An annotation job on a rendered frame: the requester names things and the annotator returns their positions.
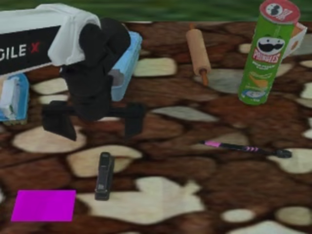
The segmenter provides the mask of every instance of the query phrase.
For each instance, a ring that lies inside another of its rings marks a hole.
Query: green grass
[[[0,0],[0,10],[34,8],[54,2],[121,21],[250,21],[257,19],[262,0]],[[292,2],[301,9],[300,21],[312,21],[312,0]]]

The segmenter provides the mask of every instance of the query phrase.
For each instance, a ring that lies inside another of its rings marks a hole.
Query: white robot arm
[[[120,22],[64,4],[0,12],[0,76],[60,66],[73,106],[52,101],[43,106],[42,121],[46,131],[71,140],[76,133],[69,115],[86,121],[124,117],[126,135],[140,133],[142,105],[111,106],[111,70],[130,45],[130,34]]]

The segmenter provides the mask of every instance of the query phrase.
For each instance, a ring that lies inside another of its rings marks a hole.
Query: rolling pin
[[[203,34],[190,24],[190,30],[186,33],[187,44],[190,49],[193,71],[195,75],[201,76],[204,85],[208,85],[208,73],[211,71]]]

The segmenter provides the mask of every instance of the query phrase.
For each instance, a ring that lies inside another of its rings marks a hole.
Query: black handheld object
[[[204,144],[204,145],[212,146],[216,148],[229,149],[229,150],[240,150],[244,152],[259,153],[263,155],[272,155],[272,156],[276,156],[279,158],[291,158],[293,156],[292,153],[288,150],[276,150],[276,151],[270,152],[270,151],[263,150],[257,147],[221,143],[221,142],[216,142],[212,140],[203,140],[200,142],[200,144]]]
[[[128,30],[114,19],[101,20],[101,28],[87,24],[79,36],[85,61],[62,66],[60,74],[65,79],[72,107],[64,101],[52,101],[42,109],[42,125],[46,131],[76,140],[70,115],[86,121],[103,117],[125,118],[125,136],[141,133],[145,108],[129,103],[126,108],[113,108],[111,89],[113,77],[108,73],[129,48]]]
[[[95,200],[107,201],[109,199],[114,173],[114,162],[114,157],[109,153],[101,153],[99,156]]]

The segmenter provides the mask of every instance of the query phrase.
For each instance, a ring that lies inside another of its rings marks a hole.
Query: green can
[[[261,4],[260,17],[238,90],[242,102],[259,105],[267,101],[299,18],[300,10],[288,0],[266,0]]]

